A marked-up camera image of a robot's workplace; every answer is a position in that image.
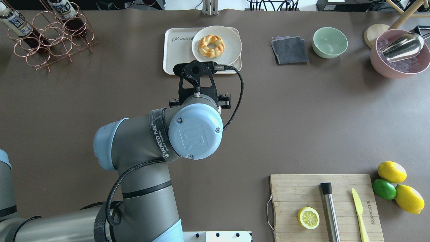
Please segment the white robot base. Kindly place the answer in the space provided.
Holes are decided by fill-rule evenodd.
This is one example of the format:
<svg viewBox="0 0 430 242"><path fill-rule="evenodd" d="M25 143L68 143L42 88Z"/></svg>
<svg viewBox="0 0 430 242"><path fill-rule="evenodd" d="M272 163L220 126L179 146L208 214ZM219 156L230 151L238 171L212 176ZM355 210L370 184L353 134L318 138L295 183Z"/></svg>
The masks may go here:
<svg viewBox="0 0 430 242"><path fill-rule="evenodd" d="M252 242L250 231L193 231L183 232L185 242Z"/></svg>

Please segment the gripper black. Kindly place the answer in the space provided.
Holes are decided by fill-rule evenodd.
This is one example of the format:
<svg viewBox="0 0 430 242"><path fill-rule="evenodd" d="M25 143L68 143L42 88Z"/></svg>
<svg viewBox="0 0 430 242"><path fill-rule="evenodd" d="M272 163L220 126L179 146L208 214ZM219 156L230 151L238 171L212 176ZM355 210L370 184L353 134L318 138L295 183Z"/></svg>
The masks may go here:
<svg viewBox="0 0 430 242"><path fill-rule="evenodd" d="M203 104L212 109L230 109L231 108L231 95L230 94L217 94L211 97L200 92L181 93L177 98L169 100L169 108L179 106L190 106L193 104Z"/></svg>

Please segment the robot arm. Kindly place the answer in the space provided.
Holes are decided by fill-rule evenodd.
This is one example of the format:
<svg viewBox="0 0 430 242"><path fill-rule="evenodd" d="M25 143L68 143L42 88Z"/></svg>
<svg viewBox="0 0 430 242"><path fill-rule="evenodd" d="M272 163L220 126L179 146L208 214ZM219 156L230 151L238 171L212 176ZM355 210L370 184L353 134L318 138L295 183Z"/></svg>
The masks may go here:
<svg viewBox="0 0 430 242"><path fill-rule="evenodd" d="M20 218L12 165L1 150L2 242L182 242L181 219L168 163L213 154L221 143L221 108L228 95L192 91L170 109L101 127L94 138L99 164L119 178L105 202L51 218Z"/></svg>

